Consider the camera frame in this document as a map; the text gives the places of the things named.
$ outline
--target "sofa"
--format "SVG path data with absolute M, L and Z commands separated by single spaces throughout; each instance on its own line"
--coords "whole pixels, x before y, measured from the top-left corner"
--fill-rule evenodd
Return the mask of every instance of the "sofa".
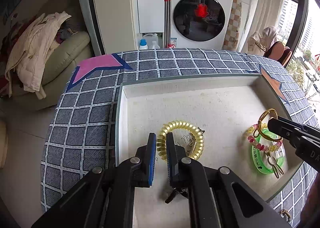
M 67 20 L 77 33 L 62 42 L 51 54 L 45 64 L 42 86 L 46 98 L 39 100 L 35 93 L 23 90 L 18 83 L 12 84 L 12 99 L 28 110 L 40 110 L 56 105 L 67 81 L 80 61 L 93 56 L 89 34 L 81 13 L 79 0 L 49 0 L 37 13 L 52 14 L 67 12 L 72 17 Z

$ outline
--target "shallow tray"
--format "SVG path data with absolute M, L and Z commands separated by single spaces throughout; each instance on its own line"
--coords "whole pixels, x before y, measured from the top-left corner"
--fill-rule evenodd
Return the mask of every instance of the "shallow tray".
M 196 75 L 123 83 L 116 118 L 116 164 L 133 157 L 146 144 L 150 132 L 158 133 L 164 123 L 186 120 L 205 130 L 203 166 L 227 166 L 264 200 L 273 198 L 302 164 L 295 149 L 284 140 L 284 175 L 257 171 L 250 157 L 251 146 L 243 133 L 266 109 L 291 119 L 282 101 L 260 74 Z M 174 130 L 176 143 L 187 131 Z M 190 227 L 188 200 L 178 195 L 165 204 L 172 189 L 167 164 L 156 154 L 153 185 L 136 188 L 135 227 Z

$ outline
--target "green wristband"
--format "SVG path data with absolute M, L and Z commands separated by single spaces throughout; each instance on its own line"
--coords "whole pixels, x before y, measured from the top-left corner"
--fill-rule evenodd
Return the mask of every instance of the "green wristband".
M 277 139 L 277 135 L 270 132 L 267 128 L 263 129 L 262 132 L 265 135 L 268 135 L 270 138 L 273 139 Z M 256 138 L 257 143 L 260 143 L 260 139 L 261 139 L 261 135 L 259 135 Z M 279 150 L 275 151 L 276 153 L 276 160 L 277 160 L 277 164 L 281 167 L 283 165 L 284 162 L 284 156 L 285 156 L 285 151 L 283 146 L 281 146 L 279 148 Z M 256 149 L 254 146 L 252 146 L 251 148 L 251 157 L 253 160 L 253 163 L 255 165 L 255 167 L 257 168 L 257 170 L 259 170 L 261 173 L 268 175 L 273 173 L 273 170 L 270 166 L 270 168 L 266 167 L 266 165 L 264 164 L 264 162 L 262 161 L 261 155 L 260 155 L 260 150 Z

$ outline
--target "blue bottle cap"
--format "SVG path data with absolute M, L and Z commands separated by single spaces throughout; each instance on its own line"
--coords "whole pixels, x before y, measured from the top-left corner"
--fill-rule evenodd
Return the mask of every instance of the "blue bottle cap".
M 140 40 L 140 45 L 143 46 L 143 45 L 147 45 L 147 42 L 145 39 L 141 39 Z

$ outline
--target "tablecloth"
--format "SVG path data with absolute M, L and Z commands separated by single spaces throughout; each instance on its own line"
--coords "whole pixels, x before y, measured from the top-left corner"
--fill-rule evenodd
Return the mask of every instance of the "tablecloth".
M 282 83 L 283 102 L 295 122 L 318 126 L 302 91 L 277 61 L 235 51 L 174 48 L 117 53 L 130 69 L 95 70 L 65 90 L 49 126 L 41 160 L 41 206 L 47 211 L 94 166 L 115 165 L 115 120 L 120 84 L 141 79 L 215 73 L 260 73 L 261 65 Z M 300 220 L 316 171 L 303 163 L 269 204 Z

